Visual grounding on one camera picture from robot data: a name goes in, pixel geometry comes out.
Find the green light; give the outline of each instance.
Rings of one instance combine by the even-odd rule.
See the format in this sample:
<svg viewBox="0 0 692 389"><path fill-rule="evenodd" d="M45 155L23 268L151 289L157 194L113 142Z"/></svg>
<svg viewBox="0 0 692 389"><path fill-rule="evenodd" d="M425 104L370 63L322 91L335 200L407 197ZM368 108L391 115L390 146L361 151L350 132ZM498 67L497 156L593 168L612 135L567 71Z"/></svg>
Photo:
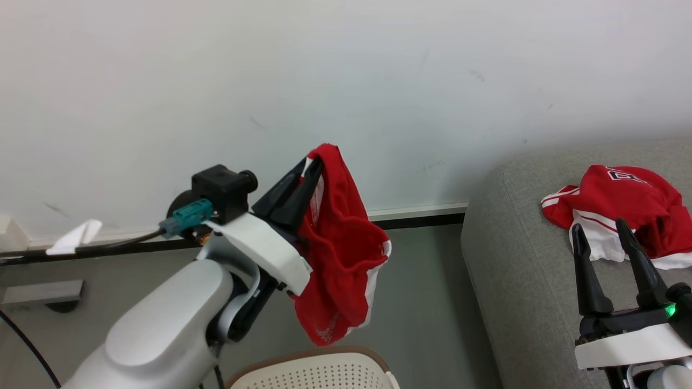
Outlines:
<svg viewBox="0 0 692 389"><path fill-rule="evenodd" d="M675 304L670 304L667 306L666 312L668 312L668 317L671 317L675 313Z"/></svg>

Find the black cable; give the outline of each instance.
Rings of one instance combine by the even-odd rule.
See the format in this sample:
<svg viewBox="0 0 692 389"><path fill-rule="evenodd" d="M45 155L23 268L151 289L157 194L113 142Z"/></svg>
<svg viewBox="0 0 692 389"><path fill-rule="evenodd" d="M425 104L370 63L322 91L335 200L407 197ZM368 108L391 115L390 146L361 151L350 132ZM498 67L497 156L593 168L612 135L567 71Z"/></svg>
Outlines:
<svg viewBox="0 0 692 389"><path fill-rule="evenodd" d="M98 244L96 246L77 247L77 248L75 248L75 254L88 254L88 253L92 253L92 252L96 252L96 251L111 250L114 248L122 248L125 246L130 246L132 244L145 242L149 239L155 238L157 236L161 236L164 233L165 233L165 230L160 229L156 232L142 235L140 237L136 237L133 239L121 240L119 242L114 242L114 243ZM49 256L52 256L52 255L46 254L45 250L6 251L4 253L0 253L0 258L7 258L7 257L49 257Z"/></svg>
<svg viewBox="0 0 692 389"><path fill-rule="evenodd" d="M221 369L219 365L214 366L214 373L217 375L217 383L219 384L219 389L224 389L224 379L221 377Z"/></svg>
<svg viewBox="0 0 692 389"><path fill-rule="evenodd" d="M57 377L55 376L55 374L51 370L51 367L48 366L48 363L46 362L46 360L43 358L41 353L39 353L39 350L36 350L36 347L34 347L33 343L31 343L29 338L27 338L26 335L24 335L24 333L19 329L19 327L15 324L15 322L10 320L10 318L7 317L7 315L5 315L5 312L0 311L0 318L2 318L2 320L4 320L5 323L7 323L7 325L10 326L10 328L12 328L12 330L17 334L17 336L22 339L22 341L24 342L26 347L29 347L29 350L31 350L31 352L34 353L34 356L36 357L36 359L39 360L39 362L41 363L41 366L44 367L44 369L46 370L46 373L48 373L48 376L51 378L53 385L55 385L56 388L60 388L60 382L57 380Z"/></svg>

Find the cable connector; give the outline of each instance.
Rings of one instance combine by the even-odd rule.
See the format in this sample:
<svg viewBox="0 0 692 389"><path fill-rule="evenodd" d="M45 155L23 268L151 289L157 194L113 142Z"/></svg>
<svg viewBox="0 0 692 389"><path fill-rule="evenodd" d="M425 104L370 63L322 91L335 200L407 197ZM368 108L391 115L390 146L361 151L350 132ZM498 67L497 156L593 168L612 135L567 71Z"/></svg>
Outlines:
<svg viewBox="0 0 692 389"><path fill-rule="evenodd" d="M207 199L197 200L173 212L173 215L158 225L165 230L164 239L179 235L184 230L198 226L212 218L214 208Z"/></svg>

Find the white plastic basket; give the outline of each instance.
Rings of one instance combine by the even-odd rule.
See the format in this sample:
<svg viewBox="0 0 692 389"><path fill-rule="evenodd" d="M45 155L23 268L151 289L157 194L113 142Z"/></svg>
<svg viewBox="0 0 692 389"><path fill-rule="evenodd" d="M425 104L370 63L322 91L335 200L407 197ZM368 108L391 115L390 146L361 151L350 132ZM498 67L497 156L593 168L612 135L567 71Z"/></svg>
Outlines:
<svg viewBox="0 0 692 389"><path fill-rule="evenodd" d="M386 363L361 347L330 347L272 359L236 374L227 389L399 389Z"/></svg>

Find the red and white clothing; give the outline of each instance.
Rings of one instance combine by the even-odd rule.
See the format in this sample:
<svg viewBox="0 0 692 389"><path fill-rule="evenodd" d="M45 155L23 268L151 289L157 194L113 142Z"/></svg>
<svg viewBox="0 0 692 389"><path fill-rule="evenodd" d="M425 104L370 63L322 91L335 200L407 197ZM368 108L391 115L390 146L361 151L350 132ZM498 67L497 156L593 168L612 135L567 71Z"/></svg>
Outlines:
<svg viewBox="0 0 692 389"><path fill-rule="evenodd" d="M377 273L392 252L389 237L367 220L339 149L324 144L308 154L325 164L298 234L309 242L313 272L295 312L310 339L330 345L370 321Z"/></svg>
<svg viewBox="0 0 692 389"><path fill-rule="evenodd" d="M541 205L545 217L557 226L582 225L591 260L628 259L615 227L615 220L624 218L654 266L692 266L692 218L682 195L650 170L593 165L579 186L565 186L544 197Z"/></svg>

